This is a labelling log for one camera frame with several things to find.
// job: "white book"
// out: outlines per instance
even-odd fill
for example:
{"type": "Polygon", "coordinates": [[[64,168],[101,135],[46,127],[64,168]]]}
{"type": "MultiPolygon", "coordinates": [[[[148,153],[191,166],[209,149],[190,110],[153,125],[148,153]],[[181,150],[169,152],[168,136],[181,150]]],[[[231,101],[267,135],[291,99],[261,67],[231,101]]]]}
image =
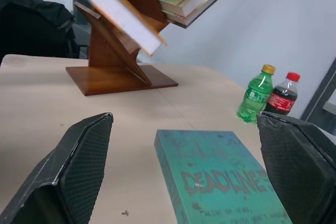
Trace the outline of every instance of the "white book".
{"type": "Polygon", "coordinates": [[[118,29],[134,39],[147,54],[153,54],[161,42],[165,42],[127,0],[88,1],[118,29]]]}

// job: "black bag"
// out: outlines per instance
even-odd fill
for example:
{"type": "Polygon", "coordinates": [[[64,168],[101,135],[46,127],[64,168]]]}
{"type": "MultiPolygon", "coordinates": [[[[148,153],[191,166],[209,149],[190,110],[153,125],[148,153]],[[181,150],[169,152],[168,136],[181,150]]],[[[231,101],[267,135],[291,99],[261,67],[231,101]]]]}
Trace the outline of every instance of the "black bag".
{"type": "Polygon", "coordinates": [[[62,4],[0,0],[0,62],[7,54],[71,57],[73,15],[62,4]]]}

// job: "table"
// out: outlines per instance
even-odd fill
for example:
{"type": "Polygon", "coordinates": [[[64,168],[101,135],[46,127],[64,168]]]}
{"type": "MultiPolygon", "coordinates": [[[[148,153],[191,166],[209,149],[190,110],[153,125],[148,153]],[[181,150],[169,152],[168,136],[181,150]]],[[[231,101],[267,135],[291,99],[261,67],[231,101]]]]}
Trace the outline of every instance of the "table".
{"type": "Polygon", "coordinates": [[[112,112],[105,177],[90,223],[176,223],[154,149],[157,129],[233,131],[264,167],[259,132],[236,111],[244,88],[204,67],[158,65],[175,88],[84,97],[65,66],[9,55],[0,67],[0,211],[72,124],[112,112]],[[129,216],[121,213],[127,210],[129,216]]]}

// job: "cola bottle label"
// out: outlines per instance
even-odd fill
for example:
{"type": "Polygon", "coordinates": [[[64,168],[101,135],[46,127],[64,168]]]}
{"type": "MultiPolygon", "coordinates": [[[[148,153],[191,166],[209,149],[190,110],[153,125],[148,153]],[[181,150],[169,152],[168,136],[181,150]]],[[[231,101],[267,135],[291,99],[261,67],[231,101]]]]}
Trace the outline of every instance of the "cola bottle label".
{"type": "Polygon", "coordinates": [[[269,97],[268,103],[274,108],[282,111],[290,111],[294,105],[294,100],[290,100],[284,97],[281,97],[277,94],[272,93],[269,97]]]}

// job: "yellow bottle cap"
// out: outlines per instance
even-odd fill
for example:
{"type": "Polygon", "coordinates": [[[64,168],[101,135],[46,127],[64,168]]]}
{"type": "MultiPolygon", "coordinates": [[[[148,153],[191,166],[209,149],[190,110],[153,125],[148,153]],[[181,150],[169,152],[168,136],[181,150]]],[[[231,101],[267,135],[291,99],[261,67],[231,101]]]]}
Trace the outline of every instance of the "yellow bottle cap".
{"type": "Polygon", "coordinates": [[[273,67],[272,65],[263,65],[262,72],[269,73],[269,74],[274,74],[275,67],[273,67]]]}

